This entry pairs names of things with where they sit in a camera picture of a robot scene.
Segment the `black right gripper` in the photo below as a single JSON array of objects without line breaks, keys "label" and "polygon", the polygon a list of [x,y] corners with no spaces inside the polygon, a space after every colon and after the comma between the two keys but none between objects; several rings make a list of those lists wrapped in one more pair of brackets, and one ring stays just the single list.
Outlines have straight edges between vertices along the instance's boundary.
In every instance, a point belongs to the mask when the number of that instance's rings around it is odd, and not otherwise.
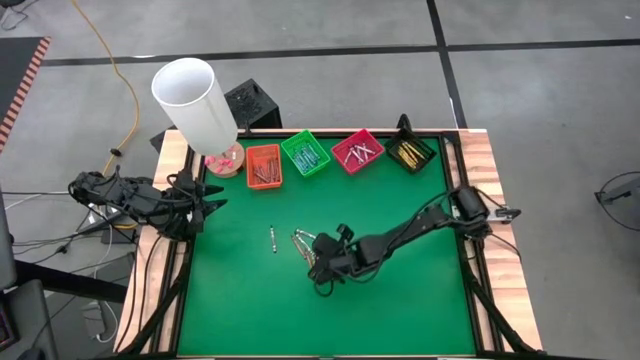
[{"label": "black right gripper", "polygon": [[342,244],[327,233],[319,233],[310,242],[310,251],[316,261],[307,276],[315,284],[343,282],[344,278],[356,277],[357,260],[350,242]]}]

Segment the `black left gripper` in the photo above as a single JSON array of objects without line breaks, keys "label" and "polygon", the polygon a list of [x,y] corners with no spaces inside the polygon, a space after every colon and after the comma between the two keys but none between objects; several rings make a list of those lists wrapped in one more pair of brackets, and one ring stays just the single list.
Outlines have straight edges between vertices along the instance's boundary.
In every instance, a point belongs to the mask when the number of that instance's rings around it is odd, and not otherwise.
[{"label": "black left gripper", "polygon": [[209,216],[228,202],[227,199],[203,200],[203,196],[220,193],[224,188],[198,182],[189,169],[170,174],[166,180],[171,185],[167,193],[171,195],[173,209],[179,214],[184,236],[195,236],[201,232],[205,216]]}]

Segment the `round wooden pink dish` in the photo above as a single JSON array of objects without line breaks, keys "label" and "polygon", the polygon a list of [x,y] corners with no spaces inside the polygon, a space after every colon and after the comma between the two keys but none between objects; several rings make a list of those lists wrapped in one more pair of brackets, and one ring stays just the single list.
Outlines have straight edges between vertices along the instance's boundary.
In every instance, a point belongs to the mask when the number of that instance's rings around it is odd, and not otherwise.
[{"label": "round wooden pink dish", "polygon": [[[229,149],[225,152],[218,155],[207,155],[206,157],[214,157],[215,162],[209,166],[205,167],[216,177],[219,178],[231,178],[238,175],[244,168],[246,161],[246,152],[244,147],[239,143],[235,142]],[[231,168],[227,168],[222,165],[222,162],[226,159],[232,160],[234,165]],[[221,174],[216,174],[215,169],[218,166],[222,166],[224,169]]]}]

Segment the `orange plastic basket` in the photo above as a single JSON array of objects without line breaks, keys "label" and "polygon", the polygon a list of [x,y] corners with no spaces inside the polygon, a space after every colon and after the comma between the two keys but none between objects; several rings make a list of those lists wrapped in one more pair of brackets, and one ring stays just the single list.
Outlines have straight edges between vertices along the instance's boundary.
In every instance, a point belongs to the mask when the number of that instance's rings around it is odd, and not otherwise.
[{"label": "orange plastic basket", "polygon": [[[254,182],[252,176],[252,168],[256,168],[258,162],[265,162],[265,170],[267,171],[266,163],[268,159],[278,158],[280,163],[280,181],[262,183],[259,181]],[[247,186],[253,190],[267,190],[279,188],[283,183],[282,164],[280,147],[277,144],[268,144],[261,146],[251,146],[246,150],[246,170],[247,170]]]}]

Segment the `white cylindrical lamp shade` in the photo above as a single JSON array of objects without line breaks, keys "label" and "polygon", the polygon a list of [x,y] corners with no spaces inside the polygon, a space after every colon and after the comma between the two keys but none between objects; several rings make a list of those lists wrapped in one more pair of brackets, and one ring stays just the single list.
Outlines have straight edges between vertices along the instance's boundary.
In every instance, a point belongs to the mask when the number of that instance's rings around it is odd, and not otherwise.
[{"label": "white cylindrical lamp shade", "polygon": [[153,77],[156,102],[201,155],[219,155],[237,140],[238,126],[214,69],[197,58],[164,65]]}]

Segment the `black perforated box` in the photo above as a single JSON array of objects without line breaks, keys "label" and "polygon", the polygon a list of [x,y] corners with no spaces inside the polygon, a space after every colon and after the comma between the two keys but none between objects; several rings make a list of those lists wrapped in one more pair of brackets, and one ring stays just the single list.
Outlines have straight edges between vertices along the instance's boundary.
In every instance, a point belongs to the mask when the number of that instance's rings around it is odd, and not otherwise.
[{"label": "black perforated box", "polygon": [[253,79],[225,93],[225,99],[240,129],[282,129],[279,106]]}]

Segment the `green plastic basket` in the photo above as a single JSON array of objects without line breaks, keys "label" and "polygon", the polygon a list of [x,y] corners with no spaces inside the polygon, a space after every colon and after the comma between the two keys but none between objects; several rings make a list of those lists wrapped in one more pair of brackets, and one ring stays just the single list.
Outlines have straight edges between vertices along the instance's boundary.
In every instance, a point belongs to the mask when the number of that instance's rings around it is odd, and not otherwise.
[{"label": "green plastic basket", "polygon": [[[306,172],[304,171],[304,173],[301,173],[298,170],[298,167],[296,166],[294,155],[297,154],[299,151],[301,151],[301,149],[303,149],[305,146],[310,146],[310,145],[313,146],[315,150],[319,153],[320,161],[318,161],[318,163],[313,167],[309,167],[308,171]],[[281,148],[284,151],[284,153],[288,156],[288,158],[293,162],[294,166],[297,168],[297,170],[303,177],[309,177],[317,173],[318,171],[326,167],[330,161],[330,157],[325,151],[325,149],[321,146],[319,141],[315,138],[315,136],[309,130],[303,130],[293,135],[292,137],[284,140],[281,143]]]}]

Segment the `red plastic basket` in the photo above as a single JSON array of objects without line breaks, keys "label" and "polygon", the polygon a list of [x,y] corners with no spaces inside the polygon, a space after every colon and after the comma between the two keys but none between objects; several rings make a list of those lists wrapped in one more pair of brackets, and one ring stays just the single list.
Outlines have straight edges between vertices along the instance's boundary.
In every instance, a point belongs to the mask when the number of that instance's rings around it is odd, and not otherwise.
[{"label": "red plastic basket", "polygon": [[[352,157],[350,158],[348,164],[345,166],[343,161],[350,150],[351,146],[366,146],[370,150],[373,150],[375,154],[368,154],[368,161],[364,161],[362,164],[358,163],[358,159],[352,153]],[[354,134],[348,136],[344,140],[341,140],[336,145],[331,148],[331,153],[334,156],[335,160],[339,163],[339,165],[343,168],[343,170],[349,174],[354,175],[360,170],[364,169],[366,166],[372,164],[375,160],[377,160],[381,155],[385,152],[384,147],[378,141],[378,139],[367,129],[361,129]]]}]

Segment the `black plastic basket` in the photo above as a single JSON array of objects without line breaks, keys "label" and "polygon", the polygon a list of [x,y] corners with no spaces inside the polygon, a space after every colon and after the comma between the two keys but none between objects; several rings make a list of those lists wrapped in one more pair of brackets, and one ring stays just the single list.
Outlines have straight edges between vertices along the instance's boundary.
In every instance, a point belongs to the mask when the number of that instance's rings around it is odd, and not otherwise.
[{"label": "black plastic basket", "polygon": [[[407,143],[415,142],[420,144],[429,153],[427,160],[423,160],[419,158],[418,163],[415,164],[414,167],[407,166],[404,163],[403,159],[399,156],[397,151],[398,147],[403,145],[403,143],[405,142]],[[405,128],[399,129],[395,135],[393,135],[389,140],[387,140],[384,143],[384,148],[386,150],[387,155],[410,174],[416,174],[420,172],[436,156],[436,151],[433,148],[428,146],[412,131],[407,130]]]}]

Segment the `black floor beam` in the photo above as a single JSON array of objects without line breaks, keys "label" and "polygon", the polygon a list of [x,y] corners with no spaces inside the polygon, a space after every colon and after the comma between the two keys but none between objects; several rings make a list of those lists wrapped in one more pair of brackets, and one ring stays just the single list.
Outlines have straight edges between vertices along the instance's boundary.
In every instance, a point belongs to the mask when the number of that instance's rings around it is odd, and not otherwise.
[{"label": "black floor beam", "polygon": [[15,285],[39,280],[45,290],[92,298],[100,301],[123,303],[127,287],[87,276],[63,272],[37,264],[17,260]]}]

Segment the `white power adapter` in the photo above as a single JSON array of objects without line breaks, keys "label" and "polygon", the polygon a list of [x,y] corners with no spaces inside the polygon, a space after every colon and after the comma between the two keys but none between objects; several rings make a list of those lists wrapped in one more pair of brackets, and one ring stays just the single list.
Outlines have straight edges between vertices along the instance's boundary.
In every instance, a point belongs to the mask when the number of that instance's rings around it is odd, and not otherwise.
[{"label": "white power adapter", "polygon": [[82,307],[81,314],[91,339],[105,344],[115,338],[119,323],[109,302],[91,301]]}]

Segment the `grey box device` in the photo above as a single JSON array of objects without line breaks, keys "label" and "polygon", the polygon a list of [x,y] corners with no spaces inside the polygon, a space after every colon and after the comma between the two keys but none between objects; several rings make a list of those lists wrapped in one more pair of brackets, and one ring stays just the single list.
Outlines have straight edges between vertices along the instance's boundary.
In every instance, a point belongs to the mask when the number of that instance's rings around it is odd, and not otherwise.
[{"label": "grey box device", "polygon": [[488,221],[508,225],[520,216],[521,213],[522,211],[520,209],[502,206],[490,211]]}]

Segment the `dark computer monitor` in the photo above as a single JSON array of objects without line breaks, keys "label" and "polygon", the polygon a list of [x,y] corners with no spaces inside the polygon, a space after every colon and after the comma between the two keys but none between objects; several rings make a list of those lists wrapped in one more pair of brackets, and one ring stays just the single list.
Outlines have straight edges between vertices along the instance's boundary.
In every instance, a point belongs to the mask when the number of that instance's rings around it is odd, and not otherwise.
[{"label": "dark computer monitor", "polygon": [[42,284],[18,282],[1,193],[0,360],[59,360]]}]

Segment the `black orange striped mat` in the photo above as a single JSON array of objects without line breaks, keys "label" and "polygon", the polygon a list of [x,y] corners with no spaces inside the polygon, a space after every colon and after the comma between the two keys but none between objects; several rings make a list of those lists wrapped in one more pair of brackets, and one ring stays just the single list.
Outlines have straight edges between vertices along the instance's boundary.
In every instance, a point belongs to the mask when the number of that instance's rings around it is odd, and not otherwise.
[{"label": "black orange striped mat", "polygon": [[51,38],[0,38],[0,154],[6,147]]}]

